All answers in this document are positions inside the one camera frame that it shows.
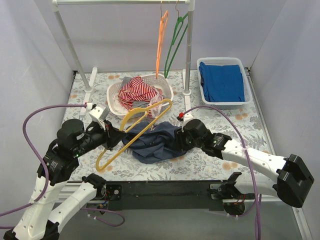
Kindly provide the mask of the navy blue tank top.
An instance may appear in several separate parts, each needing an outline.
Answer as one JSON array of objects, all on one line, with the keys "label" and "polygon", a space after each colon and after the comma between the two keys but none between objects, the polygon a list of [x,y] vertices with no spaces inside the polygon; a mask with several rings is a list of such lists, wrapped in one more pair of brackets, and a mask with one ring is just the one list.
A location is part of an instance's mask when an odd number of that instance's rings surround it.
[{"label": "navy blue tank top", "polygon": [[128,148],[132,155],[143,164],[155,164],[185,155],[175,146],[175,130],[180,127],[164,121],[147,129]]}]

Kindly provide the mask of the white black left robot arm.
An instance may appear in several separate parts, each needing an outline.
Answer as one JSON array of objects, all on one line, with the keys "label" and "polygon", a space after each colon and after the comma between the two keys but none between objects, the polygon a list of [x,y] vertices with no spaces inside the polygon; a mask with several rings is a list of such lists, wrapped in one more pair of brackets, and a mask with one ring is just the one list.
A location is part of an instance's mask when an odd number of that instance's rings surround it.
[{"label": "white black left robot arm", "polygon": [[66,223],[88,201],[105,198],[107,181],[97,174],[82,178],[80,187],[57,209],[56,200],[73,171],[78,158],[104,146],[115,147],[126,133],[104,120],[91,122],[88,127],[79,119],[65,121],[57,132],[37,170],[35,187],[19,223],[5,232],[5,240],[57,240]]}]

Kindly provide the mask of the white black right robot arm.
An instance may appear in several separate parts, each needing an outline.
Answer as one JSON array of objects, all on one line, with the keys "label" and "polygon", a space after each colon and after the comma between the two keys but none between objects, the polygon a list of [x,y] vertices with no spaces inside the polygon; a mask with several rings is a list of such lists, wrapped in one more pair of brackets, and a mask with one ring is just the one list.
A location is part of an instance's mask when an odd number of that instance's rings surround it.
[{"label": "white black right robot arm", "polygon": [[210,193],[216,198],[230,200],[258,192],[301,208],[315,181],[300,156],[284,157],[250,147],[245,149],[228,135],[212,133],[199,119],[192,119],[176,129],[174,138],[174,147],[179,152],[199,148],[210,157],[251,167],[259,173],[256,177],[232,173],[220,186],[211,188]]}]

